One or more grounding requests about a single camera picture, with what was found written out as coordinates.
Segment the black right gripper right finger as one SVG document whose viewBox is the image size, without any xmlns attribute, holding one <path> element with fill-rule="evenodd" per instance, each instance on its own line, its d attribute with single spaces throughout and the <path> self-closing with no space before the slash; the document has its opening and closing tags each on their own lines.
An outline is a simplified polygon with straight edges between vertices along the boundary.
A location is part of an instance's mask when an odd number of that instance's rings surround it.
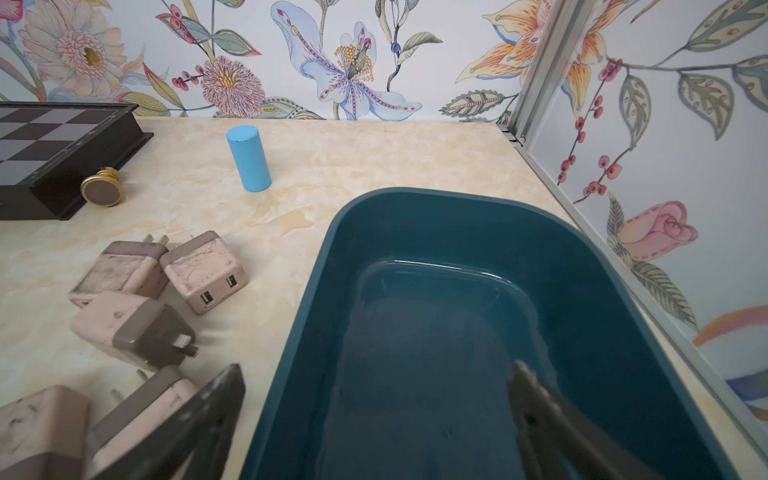
<svg viewBox="0 0 768 480">
<path fill-rule="evenodd" d="M 615 442 L 520 360 L 508 401 L 527 479 L 658 479 L 660 475 Z"/>
</svg>

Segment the dark teal storage bin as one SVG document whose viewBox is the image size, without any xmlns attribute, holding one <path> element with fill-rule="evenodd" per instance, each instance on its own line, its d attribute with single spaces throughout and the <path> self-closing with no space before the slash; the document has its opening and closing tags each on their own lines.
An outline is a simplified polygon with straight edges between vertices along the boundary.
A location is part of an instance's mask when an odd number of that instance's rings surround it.
<svg viewBox="0 0 768 480">
<path fill-rule="evenodd" d="M 623 281 L 533 206 L 390 188 L 333 219 L 245 479 L 517 479 L 525 362 L 665 479 L 736 471 Z"/>
</svg>

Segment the pink plug with USB ports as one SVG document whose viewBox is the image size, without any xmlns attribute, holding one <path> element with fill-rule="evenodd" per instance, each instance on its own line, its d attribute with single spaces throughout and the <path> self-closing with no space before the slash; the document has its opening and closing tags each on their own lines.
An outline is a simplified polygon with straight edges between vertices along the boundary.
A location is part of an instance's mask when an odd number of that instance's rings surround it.
<svg viewBox="0 0 768 480">
<path fill-rule="evenodd" d="M 243 289 L 241 262 L 215 232 L 204 232 L 164 253 L 160 265 L 189 308 L 203 315 Z"/>
</svg>

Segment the light blue cylinder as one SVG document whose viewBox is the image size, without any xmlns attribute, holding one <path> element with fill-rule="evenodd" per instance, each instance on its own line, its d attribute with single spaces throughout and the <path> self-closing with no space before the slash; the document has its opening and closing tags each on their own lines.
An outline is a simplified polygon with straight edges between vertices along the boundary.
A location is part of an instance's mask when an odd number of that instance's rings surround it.
<svg viewBox="0 0 768 480">
<path fill-rule="evenodd" d="M 268 189 L 272 179 L 259 130 L 251 125 L 237 126 L 227 132 L 226 139 L 245 190 Z"/>
</svg>

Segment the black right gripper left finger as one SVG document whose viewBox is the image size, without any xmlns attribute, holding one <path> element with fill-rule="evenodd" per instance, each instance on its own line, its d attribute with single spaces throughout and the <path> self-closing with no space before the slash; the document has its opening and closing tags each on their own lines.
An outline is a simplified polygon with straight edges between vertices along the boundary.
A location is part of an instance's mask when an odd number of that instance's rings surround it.
<svg viewBox="0 0 768 480">
<path fill-rule="evenodd" d="M 245 396 L 241 367 L 225 367 L 94 479 L 219 479 Z"/>
</svg>

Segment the black chessboard box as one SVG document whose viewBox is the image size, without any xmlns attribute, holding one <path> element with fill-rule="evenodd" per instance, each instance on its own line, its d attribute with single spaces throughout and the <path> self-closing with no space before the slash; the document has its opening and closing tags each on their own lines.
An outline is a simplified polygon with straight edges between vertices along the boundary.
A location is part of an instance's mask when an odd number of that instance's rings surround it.
<svg viewBox="0 0 768 480">
<path fill-rule="evenodd" d="M 87 201 L 81 182 L 118 172 L 151 138 L 136 104 L 1 104 L 1 218 L 68 220 Z"/>
</svg>

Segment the gold chess piece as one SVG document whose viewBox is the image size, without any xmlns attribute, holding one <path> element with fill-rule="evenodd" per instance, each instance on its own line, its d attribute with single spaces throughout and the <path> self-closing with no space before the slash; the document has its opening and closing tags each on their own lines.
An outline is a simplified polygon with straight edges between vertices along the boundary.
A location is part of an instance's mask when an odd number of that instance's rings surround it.
<svg viewBox="0 0 768 480">
<path fill-rule="evenodd" d="M 102 207 L 115 206 L 125 198 L 119 172 L 112 167 L 104 167 L 84 179 L 80 192 L 87 202 Z"/>
</svg>

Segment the aluminium corner post right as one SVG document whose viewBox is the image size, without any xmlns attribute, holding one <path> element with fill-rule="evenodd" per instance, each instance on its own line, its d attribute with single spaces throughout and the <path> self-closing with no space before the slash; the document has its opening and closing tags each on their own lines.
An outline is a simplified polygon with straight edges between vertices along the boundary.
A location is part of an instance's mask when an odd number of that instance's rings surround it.
<svg viewBox="0 0 768 480">
<path fill-rule="evenodd" d="M 507 123 L 508 133 L 521 145 L 535 138 L 550 101 L 574 61 L 578 42 L 589 30 L 595 4 L 593 0 L 555 2 Z"/>
</svg>

